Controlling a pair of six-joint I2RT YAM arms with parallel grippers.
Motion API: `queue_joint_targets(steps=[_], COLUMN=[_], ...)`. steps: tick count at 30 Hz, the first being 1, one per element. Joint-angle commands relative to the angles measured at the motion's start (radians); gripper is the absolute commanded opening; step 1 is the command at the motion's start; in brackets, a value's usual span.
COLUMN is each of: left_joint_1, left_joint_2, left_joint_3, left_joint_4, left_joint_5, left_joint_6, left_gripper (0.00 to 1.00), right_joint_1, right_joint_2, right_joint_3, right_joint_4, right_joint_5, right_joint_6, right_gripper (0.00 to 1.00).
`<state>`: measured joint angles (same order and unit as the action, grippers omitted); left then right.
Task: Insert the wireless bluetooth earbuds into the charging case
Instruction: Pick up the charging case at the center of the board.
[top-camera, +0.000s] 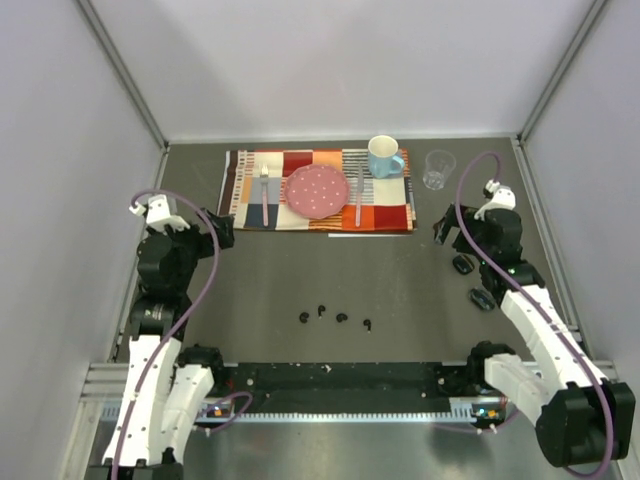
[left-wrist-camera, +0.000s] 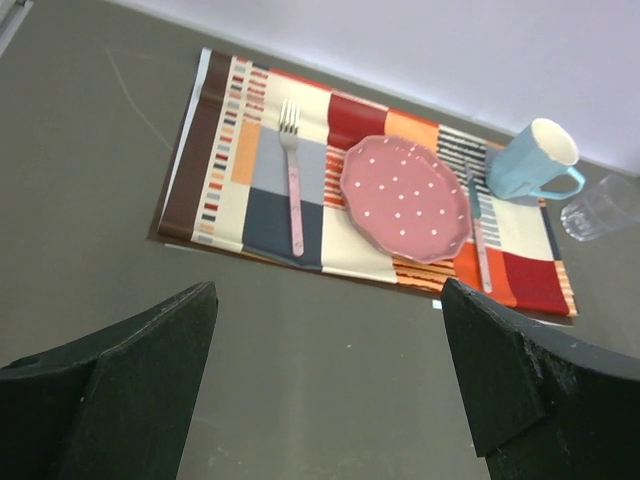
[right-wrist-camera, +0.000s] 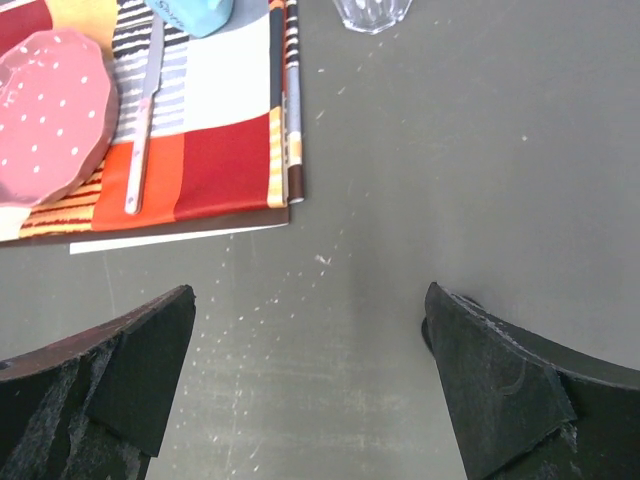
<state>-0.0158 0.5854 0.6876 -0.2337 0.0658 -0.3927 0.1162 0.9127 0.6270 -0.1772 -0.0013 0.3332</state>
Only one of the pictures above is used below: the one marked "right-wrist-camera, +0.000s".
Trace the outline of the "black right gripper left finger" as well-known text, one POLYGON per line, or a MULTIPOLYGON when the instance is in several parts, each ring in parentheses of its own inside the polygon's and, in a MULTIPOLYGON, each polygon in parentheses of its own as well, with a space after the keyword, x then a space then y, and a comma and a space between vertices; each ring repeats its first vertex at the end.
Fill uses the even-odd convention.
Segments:
POLYGON ((143 479, 158 456, 196 316, 178 286, 1 363, 4 479, 143 479))

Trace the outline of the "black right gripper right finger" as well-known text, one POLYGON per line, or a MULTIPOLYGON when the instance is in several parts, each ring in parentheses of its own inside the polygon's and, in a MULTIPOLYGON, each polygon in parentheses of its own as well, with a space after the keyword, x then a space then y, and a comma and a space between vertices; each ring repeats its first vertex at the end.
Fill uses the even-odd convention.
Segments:
POLYGON ((432 283, 421 333, 470 479, 636 479, 639 373, 432 283))

